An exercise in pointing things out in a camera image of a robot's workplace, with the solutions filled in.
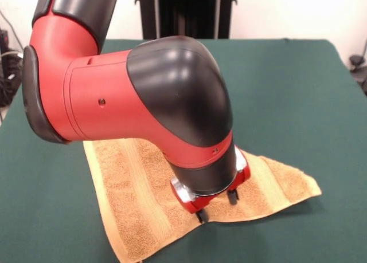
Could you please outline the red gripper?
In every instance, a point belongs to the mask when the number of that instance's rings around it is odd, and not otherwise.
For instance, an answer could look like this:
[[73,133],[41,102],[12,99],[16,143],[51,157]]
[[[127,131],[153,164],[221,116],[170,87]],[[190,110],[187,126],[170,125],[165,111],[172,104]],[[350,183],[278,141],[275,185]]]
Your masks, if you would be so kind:
[[172,166],[175,177],[170,180],[171,189],[181,206],[196,214],[200,223],[208,222],[205,208],[222,193],[229,203],[239,200],[237,188],[251,176],[251,169],[244,153],[238,147],[230,147],[216,162],[196,170]]

